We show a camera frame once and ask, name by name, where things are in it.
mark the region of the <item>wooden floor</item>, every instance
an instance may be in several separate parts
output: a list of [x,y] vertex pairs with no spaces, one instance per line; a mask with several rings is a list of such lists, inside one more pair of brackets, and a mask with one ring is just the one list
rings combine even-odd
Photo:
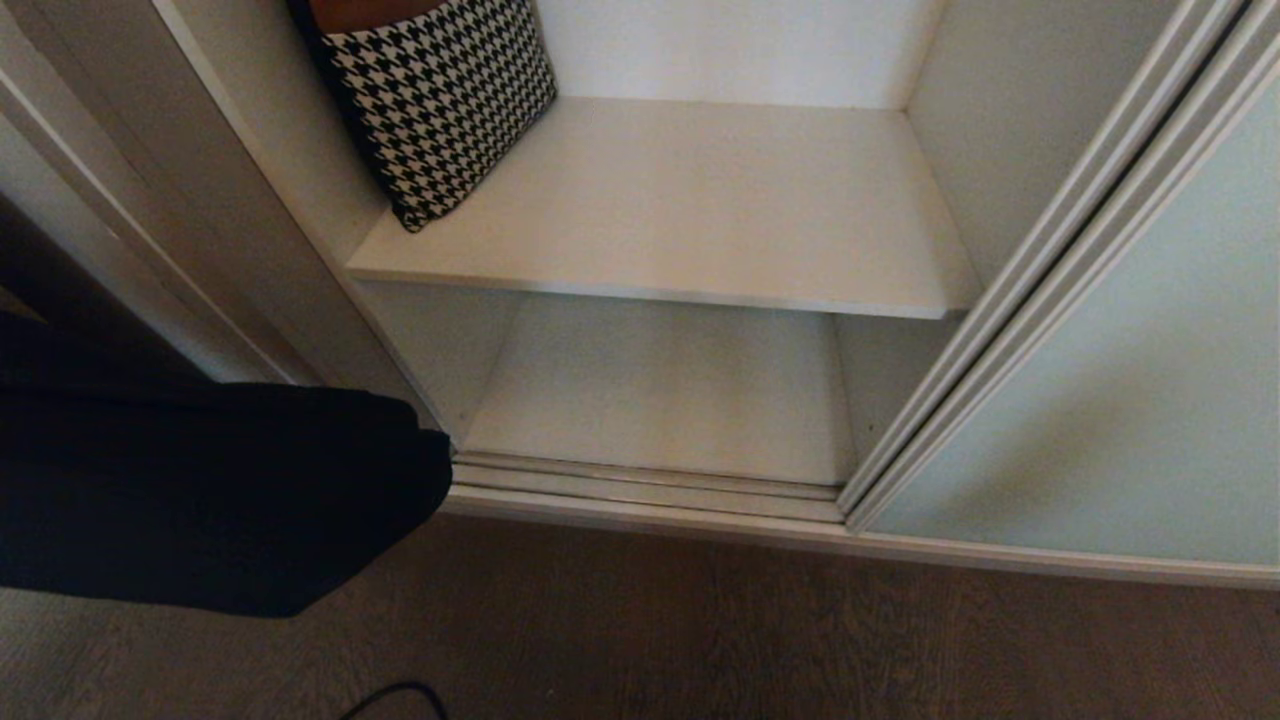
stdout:
[[1280,594],[456,516],[287,621],[0,592],[6,720],[323,720],[406,678],[458,720],[1280,717]]

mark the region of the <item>black cloth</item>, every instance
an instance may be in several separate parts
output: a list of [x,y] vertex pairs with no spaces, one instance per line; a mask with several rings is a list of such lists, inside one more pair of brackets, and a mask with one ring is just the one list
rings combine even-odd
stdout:
[[451,479],[404,402],[155,378],[0,313],[0,585],[291,616]]

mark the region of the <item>black and white pillow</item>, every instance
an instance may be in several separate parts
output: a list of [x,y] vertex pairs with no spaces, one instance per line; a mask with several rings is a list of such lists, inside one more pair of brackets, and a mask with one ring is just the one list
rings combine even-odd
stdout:
[[529,0],[449,0],[342,33],[300,26],[410,232],[462,202],[556,97]]

